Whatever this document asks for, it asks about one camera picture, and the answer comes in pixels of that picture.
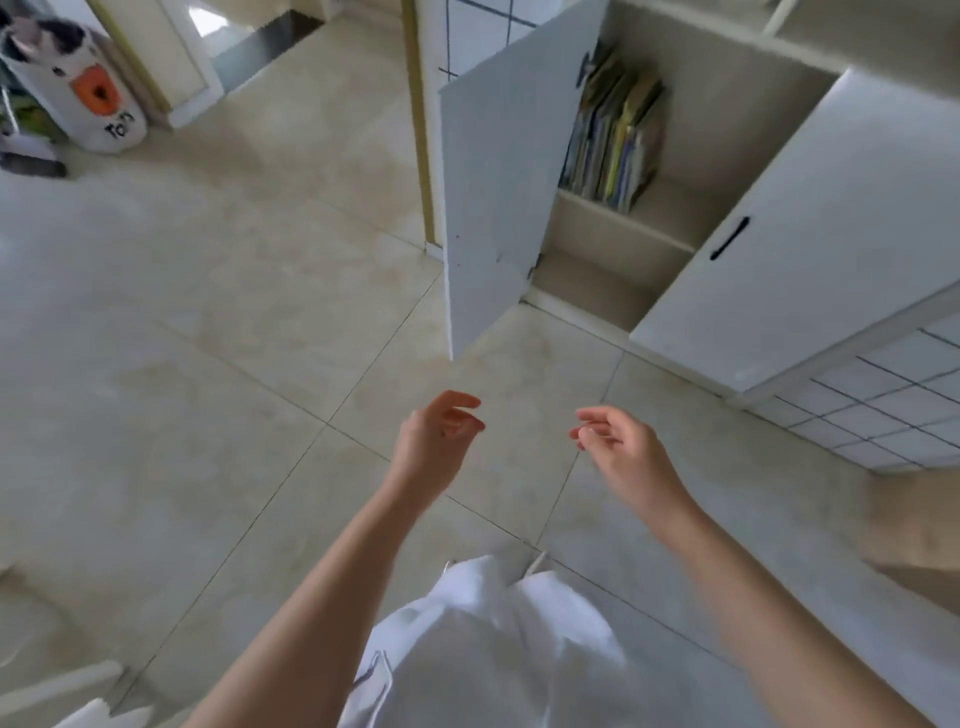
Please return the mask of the black and white bag contents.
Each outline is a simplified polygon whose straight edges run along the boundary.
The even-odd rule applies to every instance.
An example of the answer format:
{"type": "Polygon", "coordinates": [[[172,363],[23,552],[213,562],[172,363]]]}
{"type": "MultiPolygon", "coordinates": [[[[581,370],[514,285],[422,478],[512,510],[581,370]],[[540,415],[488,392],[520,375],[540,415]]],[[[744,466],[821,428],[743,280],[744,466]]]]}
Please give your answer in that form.
{"type": "Polygon", "coordinates": [[[86,29],[59,18],[10,16],[0,20],[0,54],[18,63],[52,63],[77,52],[86,29]]]}

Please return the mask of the white built-in cabinet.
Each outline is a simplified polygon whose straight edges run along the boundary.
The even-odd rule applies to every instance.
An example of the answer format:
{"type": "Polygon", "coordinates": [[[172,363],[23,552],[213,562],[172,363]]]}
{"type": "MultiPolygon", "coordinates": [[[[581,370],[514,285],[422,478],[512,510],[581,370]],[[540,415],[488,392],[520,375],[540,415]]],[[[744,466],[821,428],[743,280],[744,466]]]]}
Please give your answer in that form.
{"type": "MultiPolygon", "coordinates": [[[[428,134],[445,250],[440,90],[574,0],[415,1],[431,65],[428,134]]],[[[960,313],[958,287],[746,394],[716,389],[630,340],[844,73],[960,98],[960,0],[609,0],[598,43],[613,45],[627,67],[655,67],[669,91],[659,169],[627,214],[558,187],[520,301],[738,404],[960,313]]]]}

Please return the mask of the person's right forearm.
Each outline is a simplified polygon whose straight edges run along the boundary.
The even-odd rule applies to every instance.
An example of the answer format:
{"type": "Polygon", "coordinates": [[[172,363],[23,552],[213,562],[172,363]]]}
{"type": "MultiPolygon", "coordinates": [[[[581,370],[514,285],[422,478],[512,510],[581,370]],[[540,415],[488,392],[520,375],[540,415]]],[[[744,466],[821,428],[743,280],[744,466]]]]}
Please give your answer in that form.
{"type": "Polygon", "coordinates": [[[934,728],[690,498],[637,514],[782,728],[934,728]]]}

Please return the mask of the green object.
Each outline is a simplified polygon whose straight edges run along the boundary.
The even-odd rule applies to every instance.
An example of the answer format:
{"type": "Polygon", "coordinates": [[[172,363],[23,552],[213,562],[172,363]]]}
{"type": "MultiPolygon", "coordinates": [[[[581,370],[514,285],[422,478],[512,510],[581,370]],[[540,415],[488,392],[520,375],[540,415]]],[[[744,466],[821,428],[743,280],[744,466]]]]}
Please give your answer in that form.
{"type": "Polygon", "coordinates": [[[22,133],[46,139],[52,138],[46,111],[33,96],[22,89],[5,86],[0,86],[0,135],[8,136],[13,130],[7,115],[5,99],[9,102],[9,107],[22,133]]]}

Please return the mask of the white door panel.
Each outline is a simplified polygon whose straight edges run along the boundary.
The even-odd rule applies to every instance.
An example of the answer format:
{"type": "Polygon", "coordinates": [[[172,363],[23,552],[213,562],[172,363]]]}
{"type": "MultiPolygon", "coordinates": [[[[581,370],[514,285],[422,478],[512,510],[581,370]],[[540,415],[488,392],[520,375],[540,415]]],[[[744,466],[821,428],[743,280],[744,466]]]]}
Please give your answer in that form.
{"type": "Polygon", "coordinates": [[[225,90],[187,0],[85,0],[149,91],[167,129],[187,127],[225,90]]]}

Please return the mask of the person's left hand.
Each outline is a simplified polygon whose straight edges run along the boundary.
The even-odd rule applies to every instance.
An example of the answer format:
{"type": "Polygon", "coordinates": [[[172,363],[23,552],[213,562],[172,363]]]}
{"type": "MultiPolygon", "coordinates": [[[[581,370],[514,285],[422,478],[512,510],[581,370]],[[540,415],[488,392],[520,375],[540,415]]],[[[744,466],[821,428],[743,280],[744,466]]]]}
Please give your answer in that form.
{"type": "Polygon", "coordinates": [[[446,491],[475,438],[445,438],[445,416],[476,416],[482,401],[466,392],[446,390],[402,423],[390,459],[386,488],[413,503],[430,504],[446,491]]]}

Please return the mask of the person's white garment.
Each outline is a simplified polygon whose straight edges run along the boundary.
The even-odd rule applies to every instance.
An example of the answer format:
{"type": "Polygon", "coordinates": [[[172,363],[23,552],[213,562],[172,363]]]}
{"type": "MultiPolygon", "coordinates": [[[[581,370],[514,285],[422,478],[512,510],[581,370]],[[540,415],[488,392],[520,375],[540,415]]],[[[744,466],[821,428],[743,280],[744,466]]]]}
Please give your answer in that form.
{"type": "Polygon", "coordinates": [[[374,626],[337,728],[770,728],[743,674],[560,566],[451,564],[374,626]]]}

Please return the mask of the white furniture bar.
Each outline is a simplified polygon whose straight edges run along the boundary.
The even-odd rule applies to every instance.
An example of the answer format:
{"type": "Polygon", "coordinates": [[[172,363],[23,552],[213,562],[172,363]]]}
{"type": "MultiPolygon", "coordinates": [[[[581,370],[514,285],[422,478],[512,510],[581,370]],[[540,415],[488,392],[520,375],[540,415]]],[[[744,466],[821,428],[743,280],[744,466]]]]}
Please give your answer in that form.
{"type": "Polygon", "coordinates": [[[0,719],[85,690],[97,687],[108,690],[124,673],[122,663],[106,660],[14,689],[0,695],[0,719]]]}

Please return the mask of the white bag with orange print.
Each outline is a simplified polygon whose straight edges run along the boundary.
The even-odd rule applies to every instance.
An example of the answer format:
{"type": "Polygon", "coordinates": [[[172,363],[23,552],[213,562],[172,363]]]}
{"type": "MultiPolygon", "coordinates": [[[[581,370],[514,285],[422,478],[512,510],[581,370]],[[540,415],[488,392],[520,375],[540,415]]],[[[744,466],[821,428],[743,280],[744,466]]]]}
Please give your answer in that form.
{"type": "Polygon", "coordinates": [[[91,30],[77,24],[87,39],[73,54],[39,63],[0,59],[71,142],[90,153],[122,154],[146,140],[147,116],[91,30]]]}

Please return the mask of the white open cabinet door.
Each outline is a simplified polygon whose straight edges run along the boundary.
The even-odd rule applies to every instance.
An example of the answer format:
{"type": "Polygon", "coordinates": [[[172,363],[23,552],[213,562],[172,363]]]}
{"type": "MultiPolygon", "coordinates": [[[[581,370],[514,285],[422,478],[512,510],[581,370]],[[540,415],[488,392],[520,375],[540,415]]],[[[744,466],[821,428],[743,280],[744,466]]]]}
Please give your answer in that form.
{"type": "Polygon", "coordinates": [[[528,290],[610,0],[574,0],[438,92],[450,359],[528,290]]]}

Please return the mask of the row of colourful books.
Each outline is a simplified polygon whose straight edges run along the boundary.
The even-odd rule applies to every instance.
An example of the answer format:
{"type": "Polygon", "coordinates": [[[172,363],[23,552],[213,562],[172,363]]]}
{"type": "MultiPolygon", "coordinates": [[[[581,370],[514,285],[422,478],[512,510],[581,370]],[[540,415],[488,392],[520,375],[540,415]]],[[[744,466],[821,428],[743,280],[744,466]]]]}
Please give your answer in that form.
{"type": "Polygon", "coordinates": [[[584,69],[558,187],[627,214],[659,172],[669,91],[656,67],[631,68],[603,42],[584,69]]]}

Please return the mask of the person's left forearm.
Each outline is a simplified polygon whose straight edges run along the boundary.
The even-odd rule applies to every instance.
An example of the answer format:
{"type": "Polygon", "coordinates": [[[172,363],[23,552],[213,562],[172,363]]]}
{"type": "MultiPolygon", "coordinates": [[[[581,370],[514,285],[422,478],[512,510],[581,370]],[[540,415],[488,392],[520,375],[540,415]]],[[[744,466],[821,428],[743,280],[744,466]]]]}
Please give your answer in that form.
{"type": "Polygon", "coordinates": [[[389,475],[182,728],[334,728],[400,549],[448,486],[389,475]]]}

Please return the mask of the dark grey flat object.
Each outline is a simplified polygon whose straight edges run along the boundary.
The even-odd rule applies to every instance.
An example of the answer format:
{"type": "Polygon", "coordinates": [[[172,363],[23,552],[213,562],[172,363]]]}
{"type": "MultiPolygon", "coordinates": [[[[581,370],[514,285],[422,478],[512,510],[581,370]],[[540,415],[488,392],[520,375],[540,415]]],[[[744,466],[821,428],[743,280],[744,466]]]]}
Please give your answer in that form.
{"type": "Polygon", "coordinates": [[[0,169],[11,174],[65,179],[66,164],[47,139],[31,134],[0,134],[0,169]]]}

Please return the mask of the person's right hand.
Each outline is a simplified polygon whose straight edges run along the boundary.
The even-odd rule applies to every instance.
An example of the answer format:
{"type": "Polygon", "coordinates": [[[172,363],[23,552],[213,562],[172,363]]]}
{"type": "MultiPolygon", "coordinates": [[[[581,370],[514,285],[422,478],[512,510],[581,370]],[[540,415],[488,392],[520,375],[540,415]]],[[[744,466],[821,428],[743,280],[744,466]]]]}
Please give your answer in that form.
{"type": "Polygon", "coordinates": [[[666,532],[694,501],[656,431],[611,405],[582,407],[576,428],[609,428],[608,449],[585,451],[606,485],[648,528],[666,532]]]}

